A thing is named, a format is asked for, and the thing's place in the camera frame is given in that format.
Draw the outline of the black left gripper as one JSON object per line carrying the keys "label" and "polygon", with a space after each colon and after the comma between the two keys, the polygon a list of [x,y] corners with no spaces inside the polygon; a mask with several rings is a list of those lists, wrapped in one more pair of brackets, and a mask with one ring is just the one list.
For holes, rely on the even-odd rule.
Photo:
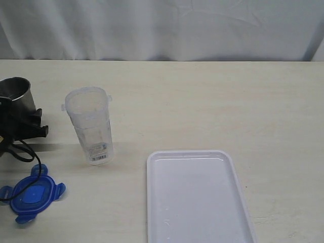
{"label": "black left gripper", "polygon": [[7,152],[18,157],[11,149],[15,141],[46,137],[49,127],[40,127],[41,120],[41,108],[28,110],[21,101],[1,96],[1,155]]}

